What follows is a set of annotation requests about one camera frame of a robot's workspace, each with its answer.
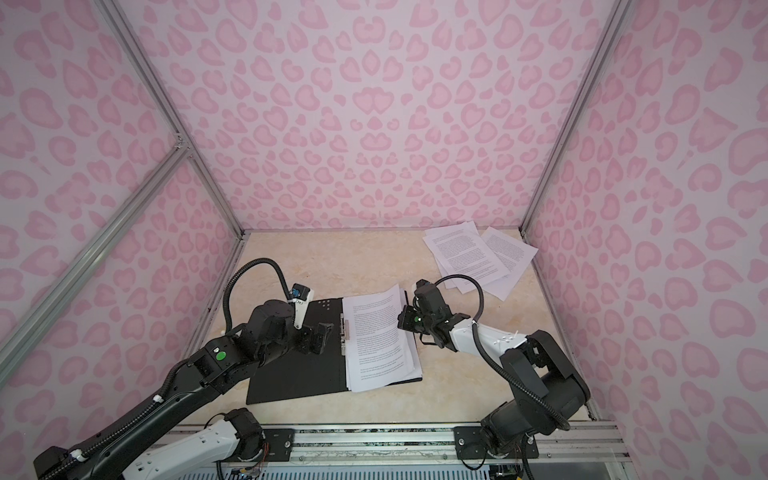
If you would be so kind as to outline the red and black folder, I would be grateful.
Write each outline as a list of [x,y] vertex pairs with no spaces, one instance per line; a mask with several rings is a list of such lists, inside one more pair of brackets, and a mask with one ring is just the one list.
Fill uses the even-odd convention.
[[344,356],[342,299],[314,300],[309,304],[305,324],[334,325],[320,355],[292,351],[260,369],[250,380],[246,403],[264,404],[349,391]]

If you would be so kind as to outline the large text sheet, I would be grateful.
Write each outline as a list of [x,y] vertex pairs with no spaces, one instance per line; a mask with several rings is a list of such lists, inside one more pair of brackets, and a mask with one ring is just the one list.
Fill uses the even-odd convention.
[[443,276],[471,277],[486,287],[511,273],[481,238],[473,222],[429,229],[423,240]]

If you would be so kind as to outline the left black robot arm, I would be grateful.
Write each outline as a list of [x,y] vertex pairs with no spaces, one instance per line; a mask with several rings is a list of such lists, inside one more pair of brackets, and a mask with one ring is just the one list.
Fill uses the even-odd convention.
[[208,341],[174,365],[161,386],[90,438],[68,448],[50,447],[34,462],[40,479],[169,479],[208,462],[261,455],[261,425],[238,409],[213,426],[173,445],[154,444],[182,420],[255,372],[292,352],[321,354],[329,323],[298,325],[299,303],[269,300],[248,322]]

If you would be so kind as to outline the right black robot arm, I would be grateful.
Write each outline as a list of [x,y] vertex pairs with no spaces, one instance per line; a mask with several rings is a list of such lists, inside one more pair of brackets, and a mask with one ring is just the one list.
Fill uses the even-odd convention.
[[[467,280],[478,292],[474,315],[453,312],[439,286]],[[481,358],[510,387],[513,399],[486,415],[471,436],[459,438],[457,456],[504,458],[526,456],[535,436],[571,429],[570,419],[591,398],[590,390],[554,337],[544,330],[530,334],[505,332],[485,326],[480,319],[485,295],[479,282],[452,274],[436,282],[421,279],[398,315],[398,328],[428,336],[429,346]]]

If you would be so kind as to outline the text sheet right corner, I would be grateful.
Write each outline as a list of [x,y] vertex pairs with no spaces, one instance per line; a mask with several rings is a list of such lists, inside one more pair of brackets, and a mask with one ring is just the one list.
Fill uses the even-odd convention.
[[505,301],[521,280],[538,249],[492,227],[488,227],[481,238],[509,273],[494,281],[482,280],[480,285],[487,294]]

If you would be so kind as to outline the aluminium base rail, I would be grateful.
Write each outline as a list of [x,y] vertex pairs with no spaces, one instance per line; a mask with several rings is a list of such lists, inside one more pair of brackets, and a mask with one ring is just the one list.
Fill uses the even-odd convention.
[[182,425],[123,479],[634,479],[617,426],[576,421],[490,453],[477,423],[272,424],[248,460],[233,428]]

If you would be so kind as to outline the aluminium frame strut left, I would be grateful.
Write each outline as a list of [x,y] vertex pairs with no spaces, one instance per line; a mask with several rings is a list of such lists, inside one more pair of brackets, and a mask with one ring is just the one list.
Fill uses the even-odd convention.
[[180,141],[22,317],[1,346],[2,385],[15,375],[188,156],[189,144]]

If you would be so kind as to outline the aluminium frame post left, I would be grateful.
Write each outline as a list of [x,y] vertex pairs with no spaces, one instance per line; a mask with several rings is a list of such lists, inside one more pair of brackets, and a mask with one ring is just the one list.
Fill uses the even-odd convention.
[[246,236],[245,229],[237,220],[232,207],[227,201],[222,188],[218,185],[211,169],[207,166],[203,155],[192,139],[189,129],[184,124],[179,110],[176,108],[166,85],[158,75],[143,48],[139,36],[131,26],[124,10],[118,1],[98,0],[94,2],[106,24],[114,33],[117,42],[127,55],[136,74],[144,84],[149,96],[164,120],[168,123],[181,147],[190,154],[192,167],[200,177],[203,186],[211,196],[215,206],[223,215],[226,223],[235,236],[242,240]]

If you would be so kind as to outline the aluminium frame post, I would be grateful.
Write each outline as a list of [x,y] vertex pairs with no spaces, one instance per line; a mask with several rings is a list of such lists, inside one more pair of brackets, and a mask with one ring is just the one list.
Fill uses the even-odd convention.
[[203,186],[211,196],[215,206],[223,215],[226,223],[235,236],[242,240],[246,236],[245,229],[237,220],[232,207],[227,201],[222,188],[218,185],[211,169],[207,166],[203,155],[192,139],[189,129],[184,124],[179,110],[176,108],[166,85],[158,75],[143,48],[139,36],[131,26],[124,10],[118,1],[98,0],[94,2],[106,24],[114,33],[117,42],[127,55],[136,74],[144,84],[149,96],[164,120],[168,123],[181,147],[190,154],[192,167],[200,177]]
[[587,62],[581,80],[577,85],[575,94],[570,102],[564,121],[558,131],[553,148],[545,162],[542,175],[533,191],[531,203],[528,206],[519,228],[520,235],[527,241],[533,231],[533,222],[536,218],[544,196],[559,163],[565,155],[571,138],[576,133],[579,122],[587,110],[594,92],[599,85],[607,63],[615,51],[621,35],[626,29],[627,22],[631,19],[636,1],[619,0],[612,5],[610,14],[604,28],[598,37],[596,48]]

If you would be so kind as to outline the aluminium frame post right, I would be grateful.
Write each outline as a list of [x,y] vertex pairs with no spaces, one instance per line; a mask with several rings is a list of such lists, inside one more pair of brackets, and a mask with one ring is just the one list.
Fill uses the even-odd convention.
[[587,110],[594,92],[599,85],[607,63],[615,51],[621,35],[626,29],[627,22],[631,19],[636,1],[619,0],[612,5],[610,14],[604,28],[598,37],[596,48],[587,62],[581,80],[577,85],[575,94],[570,102],[564,121],[558,131],[553,148],[545,162],[542,175],[533,191],[531,203],[528,206],[519,228],[520,235],[527,241],[533,231],[533,222],[536,218],[544,196],[559,163],[565,155],[571,138],[576,133],[579,122]]

